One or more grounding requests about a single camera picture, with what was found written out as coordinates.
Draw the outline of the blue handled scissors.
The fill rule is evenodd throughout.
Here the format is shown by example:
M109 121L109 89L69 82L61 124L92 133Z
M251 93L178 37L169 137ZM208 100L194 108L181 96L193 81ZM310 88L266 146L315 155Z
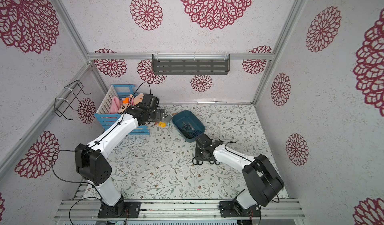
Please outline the blue handled scissors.
M182 132L188 139L193 139L199 136L202 132L195 129L190 123L183 123Z

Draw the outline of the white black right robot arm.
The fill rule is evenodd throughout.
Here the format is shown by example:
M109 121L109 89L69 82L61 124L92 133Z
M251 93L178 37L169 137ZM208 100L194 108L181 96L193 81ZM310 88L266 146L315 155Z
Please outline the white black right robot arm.
M193 164L201 166L204 162L211 165L225 164L243 174L247 188L232 201L233 209L238 214L251 207L266 207L274 198L279 199L279 192L285 184L270 160L264 155L252 157L242 154L228 146L229 142L212 140L206 134L196 139Z

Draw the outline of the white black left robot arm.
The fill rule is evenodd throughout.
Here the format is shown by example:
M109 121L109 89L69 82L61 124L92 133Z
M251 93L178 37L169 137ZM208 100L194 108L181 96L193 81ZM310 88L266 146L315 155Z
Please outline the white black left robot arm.
M95 186L104 205L115 207L122 197L110 177L112 167L107 158L133 130L165 119L165 112L158 108L159 102L152 94L145 94L141 102L129 106L102 135L87 145L79 144L75 148L76 172Z

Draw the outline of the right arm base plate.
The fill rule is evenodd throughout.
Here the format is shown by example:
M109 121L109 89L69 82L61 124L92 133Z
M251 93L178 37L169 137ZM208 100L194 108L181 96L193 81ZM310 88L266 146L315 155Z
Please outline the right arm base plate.
M219 211L222 218L259 218L262 214L261 208L258 204L253 205L248 209L244 209L238 202L236 202L235 199L231 201L220 201Z

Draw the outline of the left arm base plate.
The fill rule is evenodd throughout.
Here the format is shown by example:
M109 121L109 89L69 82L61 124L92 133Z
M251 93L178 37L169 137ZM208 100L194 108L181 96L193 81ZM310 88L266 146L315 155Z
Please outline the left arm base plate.
M138 218L141 204L141 202L125 202L123 196L121 196L121 198L114 206L109 206L102 202L98 213L98 218Z

